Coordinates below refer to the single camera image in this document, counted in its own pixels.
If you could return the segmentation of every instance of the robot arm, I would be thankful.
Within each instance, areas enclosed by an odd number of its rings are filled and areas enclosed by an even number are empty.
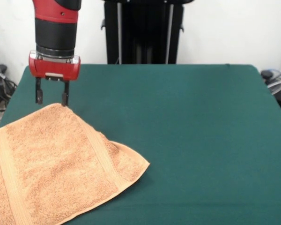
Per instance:
[[[33,0],[36,51],[30,52],[29,67],[36,77],[36,102],[42,104],[41,78],[63,81],[63,106],[68,104],[69,81],[76,80],[80,57],[74,55],[81,0]]]

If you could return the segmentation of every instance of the white wall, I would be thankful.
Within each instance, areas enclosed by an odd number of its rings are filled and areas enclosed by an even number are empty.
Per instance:
[[[102,0],[82,0],[76,54],[106,63]],[[195,0],[185,6],[178,63],[242,63],[281,70],[281,0]],[[19,82],[35,49],[32,0],[0,0],[0,63]]]

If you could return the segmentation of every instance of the orange towel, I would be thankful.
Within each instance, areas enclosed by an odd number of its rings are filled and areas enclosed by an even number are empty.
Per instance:
[[[114,198],[149,163],[69,108],[0,128],[0,225],[59,225]]]

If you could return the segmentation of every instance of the green tablecloth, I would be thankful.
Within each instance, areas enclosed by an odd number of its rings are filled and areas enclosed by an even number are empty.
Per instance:
[[[63,83],[42,86],[61,102]],[[34,91],[26,69],[1,126],[40,108]],[[70,225],[281,225],[281,110],[254,67],[83,65],[69,104],[151,163]]]

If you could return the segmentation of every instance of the green table surface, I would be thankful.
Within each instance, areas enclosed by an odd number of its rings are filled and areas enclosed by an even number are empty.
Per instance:
[[[70,85],[73,111],[151,166],[68,224],[281,225],[281,110],[254,67],[82,65]],[[42,88],[61,102],[63,83]],[[40,108],[26,69],[0,125]]]

